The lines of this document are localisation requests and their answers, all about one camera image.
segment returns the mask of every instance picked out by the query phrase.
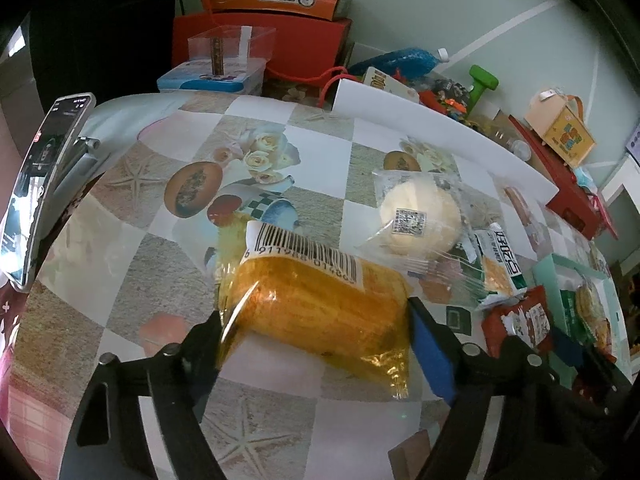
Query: smartphone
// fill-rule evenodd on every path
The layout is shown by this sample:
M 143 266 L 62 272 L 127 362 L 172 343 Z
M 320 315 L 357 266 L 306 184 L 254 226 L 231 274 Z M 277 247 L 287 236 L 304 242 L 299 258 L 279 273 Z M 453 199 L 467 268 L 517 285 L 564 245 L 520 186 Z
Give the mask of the smartphone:
M 56 99 L 33 138 L 2 221 L 0 270 L 15 290 L 28 292 L 35 280 L 37 249 L 47 235 L 39 231 L 43 205 L 59 184 L 66 158 L 95 107 L 91 93 Z

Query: qr code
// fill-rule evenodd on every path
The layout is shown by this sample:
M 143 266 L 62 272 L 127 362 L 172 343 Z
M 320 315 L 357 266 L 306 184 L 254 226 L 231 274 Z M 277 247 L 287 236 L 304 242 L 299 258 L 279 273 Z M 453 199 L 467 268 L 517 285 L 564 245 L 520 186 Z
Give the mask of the qr code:
M 396 209 L 396 218 L 392 229 L 393 234 L 422 236 L 427 215 L 411 209 Z

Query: bolt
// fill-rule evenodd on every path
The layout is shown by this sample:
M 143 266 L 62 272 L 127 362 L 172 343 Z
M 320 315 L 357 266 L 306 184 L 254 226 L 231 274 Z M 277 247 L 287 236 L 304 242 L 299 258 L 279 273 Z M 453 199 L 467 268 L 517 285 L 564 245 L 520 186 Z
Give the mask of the bolt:
M 169 343 L 162 349 L 162 355 L 170 357 L 176 355 L 180 351 L 180 343 Z
M 535 354 L 529 354 L 527 356 L 527 363 L 529 363 L 531 366 L 540 366 L 542 364 L 542 357 Z
M 480 347 L 474 343 L 463 344 L 462 351 L 469 357 L 478 357 L 480 355 Z
M 98 359 L 98 362 L 101 365 L 108 365 L 110 362 L 112 362 L 114 359 L 116 358 L 115 354 L 112 354 L 111 352 L 105 352 L 104 354 L 102 354 L 100 356 L 100 358 Z

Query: red bag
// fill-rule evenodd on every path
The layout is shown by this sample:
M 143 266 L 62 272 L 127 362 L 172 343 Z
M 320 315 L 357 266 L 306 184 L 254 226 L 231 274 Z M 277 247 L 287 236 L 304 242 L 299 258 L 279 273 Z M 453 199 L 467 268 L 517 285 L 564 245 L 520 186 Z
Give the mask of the red bag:
M 551 314 L 546 308 L 545 288 L 530 288 L 522 301 L 513 306 L 496 306 L 482 322 L 486 347 L 491 357 L 500 355 L 508 335 L 516 335 L 540 353 L 553 349 Z

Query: phone screen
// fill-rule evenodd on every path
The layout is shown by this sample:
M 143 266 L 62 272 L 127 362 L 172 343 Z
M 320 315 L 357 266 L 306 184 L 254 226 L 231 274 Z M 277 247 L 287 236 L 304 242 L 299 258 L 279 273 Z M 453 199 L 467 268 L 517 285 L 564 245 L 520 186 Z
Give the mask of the phone screen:
M 90 99 L 89 96 L 76 96 L 53 103 L 33 138 L 15 181 L 0 246 L 0 269 L 10 274 L 17 283 L 23 283 L 26 278 L 24 270 L 33 234 L 31 228 L 40 197 L 46 189 L 67 134 L 78 122 Z

